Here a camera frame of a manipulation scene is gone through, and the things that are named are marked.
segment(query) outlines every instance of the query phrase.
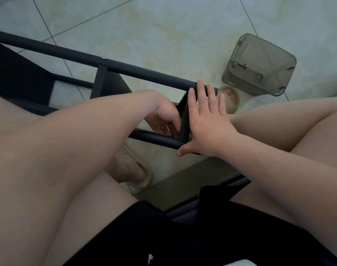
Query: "tile floor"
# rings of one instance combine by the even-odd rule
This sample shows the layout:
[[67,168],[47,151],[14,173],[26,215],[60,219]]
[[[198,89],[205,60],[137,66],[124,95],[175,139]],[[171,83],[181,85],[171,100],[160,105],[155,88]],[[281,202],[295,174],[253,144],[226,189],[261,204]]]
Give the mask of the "tile floor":
[[[239,91],[237,113],[266,103],[337,93],[337,0],[0,0],[0,30],[221,87],[238,38],[252,33],[293,53],[286,95]],[[93,81],[96,69],[13,50],[47,70]],[[182,91],[123,76],[133,91],[157,89],[174,102]],[[88,99],[90,91],[57,82],[51,106]],[[140,128],[148,129],[142,122]],[[128,139],[149,162],[154,184],[204,159]]]

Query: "sandal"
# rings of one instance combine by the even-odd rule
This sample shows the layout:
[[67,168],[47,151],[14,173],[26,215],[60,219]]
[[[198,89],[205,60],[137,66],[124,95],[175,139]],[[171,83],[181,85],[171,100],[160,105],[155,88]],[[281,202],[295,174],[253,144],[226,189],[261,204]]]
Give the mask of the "sandal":
[[128,147],[126,144],[123,144],[121,146],[121,148],[118,150],[115,157],[118,157],[119,155],[122,155],[122,154],[127,154],[131,156],[133,159],[135,159],[135,161],[138,163],[140,168],[145,173],[144,180],[140,182],[139,184],[133,184],[131,182],[127,182],[127,184],[137,189],[143,189],[143,188],[148,187],[153,182],[153,172],[150,170],[150,166],[145,161],[143,161],[137,154],[135,154],[135,152],[133,152],[133,150],[130,147]]
[[[232,95],[235,97],[234,103],[231,101],[229,96],[225,92],[223,92],[224,90],[230,90],[231,91]],[[230,86],[221,87],[218,90],[218,94],[216,95],[217,99],[219,99],[219,96],[220,96],[221,93],[224,93],[224,96],[225,96],[226,113],[227,114],[235,114],[237,109],[239,108],[239,105],[240,105],[240,96],[237,93],[236,89],[234,89],[233,87],[230,87]]]

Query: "foot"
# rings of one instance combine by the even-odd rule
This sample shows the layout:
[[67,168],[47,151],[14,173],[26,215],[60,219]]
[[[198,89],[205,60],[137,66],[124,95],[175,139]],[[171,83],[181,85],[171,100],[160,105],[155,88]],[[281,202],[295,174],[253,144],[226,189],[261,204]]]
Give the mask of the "foot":
[[234,105],[236,104],[235,96],[233,95],[233,93],[231,92],[231,90],[226,89],[226,90],[223,90],[222,92],[224,94],[226,94],[230,98],[230,100],[234,103]]
[[125,174],[127,182],[139,184],[145,179],[146,172],[130,155],[121,154],[117,157],[117,160],[126,165],[126,170],[123,174]]

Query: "transparent plastic bin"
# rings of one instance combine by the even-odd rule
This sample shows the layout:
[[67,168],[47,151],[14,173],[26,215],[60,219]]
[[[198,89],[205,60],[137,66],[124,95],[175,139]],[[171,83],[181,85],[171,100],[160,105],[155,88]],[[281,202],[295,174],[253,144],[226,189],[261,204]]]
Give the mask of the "transparent plastic bin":
[[293,54],[252,34],[237,42],[223,82],[252,96],[284,93],[296,66]]

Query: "shorts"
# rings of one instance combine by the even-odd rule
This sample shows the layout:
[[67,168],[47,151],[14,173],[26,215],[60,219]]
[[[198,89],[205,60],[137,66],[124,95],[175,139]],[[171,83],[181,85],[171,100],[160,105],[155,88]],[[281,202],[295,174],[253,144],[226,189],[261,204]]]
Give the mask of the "shorts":
[[149,202],[133,204],[65,265],[337,265],[307,231],[230,202],[240,188],[203,187],[194,226],[171,221]]

